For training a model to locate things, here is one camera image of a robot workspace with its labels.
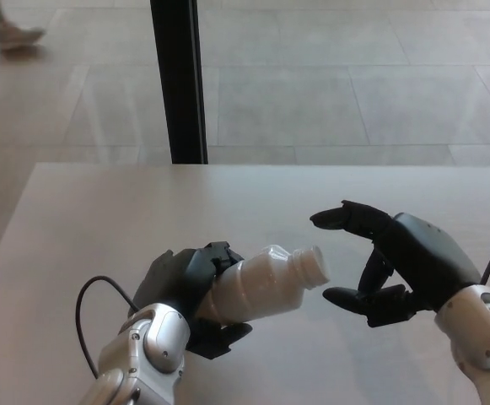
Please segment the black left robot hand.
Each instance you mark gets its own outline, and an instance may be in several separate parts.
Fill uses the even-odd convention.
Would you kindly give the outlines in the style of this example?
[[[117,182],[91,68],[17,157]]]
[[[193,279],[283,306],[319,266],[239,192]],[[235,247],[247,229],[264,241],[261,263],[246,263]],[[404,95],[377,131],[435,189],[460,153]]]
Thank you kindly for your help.
[[[208,291],[230,266],[243,260],[226,241],[211,242],[203,248],[168,250],[151,264],[132,299],[138,309],[166,304],[186,319],[191,336],[186,350],[205,359],[216,359],[231,351],[230,346],[252,332],[241,322],[227,326],[197,314]]]

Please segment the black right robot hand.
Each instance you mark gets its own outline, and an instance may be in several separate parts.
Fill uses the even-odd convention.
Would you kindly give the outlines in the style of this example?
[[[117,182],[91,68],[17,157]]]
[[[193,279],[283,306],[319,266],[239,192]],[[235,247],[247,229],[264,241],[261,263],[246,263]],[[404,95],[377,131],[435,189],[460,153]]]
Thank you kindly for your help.
[[[333,305],[365,316],[370,327],[408,321],[419,311],[439,311],[459,291],[481,281],[477,267],[447,232],[409,213],[391,216],[344,200],[341,207],[315,213],[310,220],[320,229],[371,240],[373,250],[358,287],[323,293]]]

